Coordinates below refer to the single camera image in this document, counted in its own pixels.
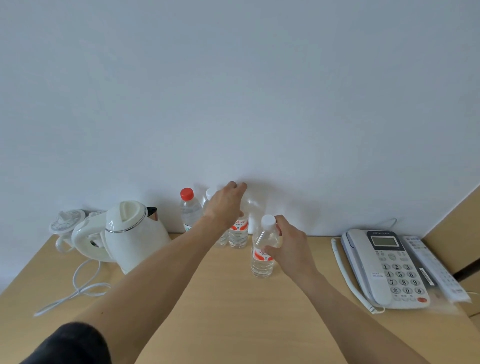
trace wooden table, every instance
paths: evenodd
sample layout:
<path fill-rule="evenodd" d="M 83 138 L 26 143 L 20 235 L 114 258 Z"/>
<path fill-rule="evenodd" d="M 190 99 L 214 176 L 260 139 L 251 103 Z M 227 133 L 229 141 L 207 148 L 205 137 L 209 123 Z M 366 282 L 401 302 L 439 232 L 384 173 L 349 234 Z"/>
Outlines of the wooden table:
<path fill-rule="evenodd" d="M 77 251 L 58 253 L 55 240 L 53 236 L 45 243 L 0 296 L 0 358 L 4 364 L 21 361 L 60 324 L 96 299 L 80 296 L 33 317 L 43 305 L 73 291 L 72 275 L 85 260 Z M 340 274 L 330 238 L 310 237 L 309 241 L 319 270 L 359 304 Z M 250 255 L 249 247 L 212 248 L 138 363 L 345 363 L 303 293 L 278 266 L 270 278 L 255 278 Z M 95 270 L 96 262 L 90 263 L 79 281 Z M 115 283 L 122 276 L 116 264 L 104 264 L 95 281 Z M 453 313 L 387 310 L 373 318 L 433 364 L 478 363 L 480 333 L 461 310 L 452 306 L 449 311 Z"/>

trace bottle label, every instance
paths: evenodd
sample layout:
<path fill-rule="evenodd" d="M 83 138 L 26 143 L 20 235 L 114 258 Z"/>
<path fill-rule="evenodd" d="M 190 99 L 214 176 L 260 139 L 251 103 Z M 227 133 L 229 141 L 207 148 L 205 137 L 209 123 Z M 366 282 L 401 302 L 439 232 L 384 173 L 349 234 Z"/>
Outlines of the bottle label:
<path fill-rule="evenodd" d="M 248 230 L 248 217 L 238 219 L 230 229 L 236 231 Z"/>
<path fill-rule="evenodd" d="M 258 248 L 252 248 L 252 255 L 255 260 L 262 260 L 271 262 L 273 258 L 269 256 L 267 253 L 263 253 L 262 250 Z"/>

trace left hand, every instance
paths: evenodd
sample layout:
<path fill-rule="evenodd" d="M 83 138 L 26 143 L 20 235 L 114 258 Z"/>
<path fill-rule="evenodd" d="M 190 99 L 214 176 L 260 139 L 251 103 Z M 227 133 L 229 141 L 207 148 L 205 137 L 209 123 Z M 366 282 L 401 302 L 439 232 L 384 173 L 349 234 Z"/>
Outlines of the left hand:
<path fill-rule="evenodd" d="M 215 193 L 204 215 L 213 218 L 225 227 L 225 230 L 229 229 L 240 216 L 240 201 L 246 190 L 246 183 L 237 185 L 236 182 L 230 181 Z"/>

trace plastic bottle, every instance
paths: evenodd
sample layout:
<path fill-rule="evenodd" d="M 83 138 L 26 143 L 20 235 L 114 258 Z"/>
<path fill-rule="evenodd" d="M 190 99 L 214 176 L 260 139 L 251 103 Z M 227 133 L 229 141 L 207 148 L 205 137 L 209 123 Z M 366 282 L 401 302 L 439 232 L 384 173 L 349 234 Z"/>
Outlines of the plastic bottle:
<path fill-rule="evenodd" d="M 242 249 L 247 246 L 248 240 L 248 213 L 245 205 L 240 204 L 240 216 L 228 230 L 228 243 L 232 248 Z"/>
<path fill-rule="evenodd" d="M 205 212 L 205 209 L 207 208 L 208 206 L 208 203 L 210 202 L 210 200 L 212 199 L 213 195 L 215 194 L 215 192 L 217 192 L 218 189 L 217 188 L 214 188 L 214 187 L 211 187 L 207 190 L 206 192 L 206 196 L 207 196 L 207 200 L 204 202 L 204 212 Z M 219 248 L 219 247 L 222 247 L 222 246 L 225 246 L 227 244 L 227 241 L 228 241 L 228 231 L 224 232 L 222 234 L 222 236 L 220 236 L 220 239 L 218 239 L 215 243 L 215 247 Z"/>
<path fill-rule="evenodd" d="M 260 226 L 255 229 L 252 236 L 252 273 L 256 277 L 264 278 L 272 274 L 274 260 L 261 249 L 270 245 L 275 248 L 280 246 L 280 236 L 276 229 L 276 220 L 272 215 L 264 215 Z"/>
<path fill-rule="evenodd" d="M 185 231 L 190 228 L 201 218 L 204 214 L 202 205 L 193 196 L 191 188 L 184 188 L 180 191 L 182 202 L 180 203 L 180 215 Z"/>

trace white wall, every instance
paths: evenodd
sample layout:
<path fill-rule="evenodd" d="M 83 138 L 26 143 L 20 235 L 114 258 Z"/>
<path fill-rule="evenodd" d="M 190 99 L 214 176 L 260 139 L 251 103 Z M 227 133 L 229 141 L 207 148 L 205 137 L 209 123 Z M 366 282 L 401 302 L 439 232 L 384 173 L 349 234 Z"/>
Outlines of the white wall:
<path fill-rule="evenodd" d="M 60 209 L 249 183 L 312 235 L 424 235 L 480 181 L 477 1 L 4 1 L 0 277 Z"/>

